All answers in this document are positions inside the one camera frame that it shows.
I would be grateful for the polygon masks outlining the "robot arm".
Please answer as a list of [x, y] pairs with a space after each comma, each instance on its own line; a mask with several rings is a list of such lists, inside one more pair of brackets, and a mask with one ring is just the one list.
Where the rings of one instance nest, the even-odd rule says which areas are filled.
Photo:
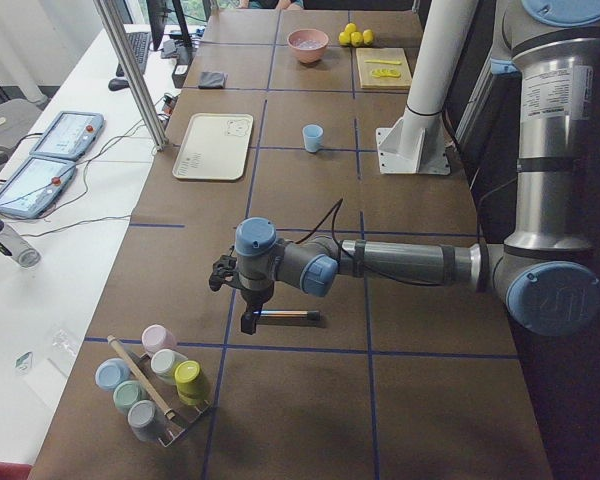
[[591, 244], [575, 218], [599, 56], [600, 1], [498, 2], [491, 70], [522, 78], [514, 231], [500, 245], [468, 248], [330, 236], [299, 244], [267, 219], [246, 219], [228, 269], [246, 303], [242, 331], [255, 332], [277, 282], [321, 297], [337, 275], [368, 274], [424, 287], [467, 282], [496, 293], [515, 321], [541, 335], [590, 323], [600, 280], [586, 265]]

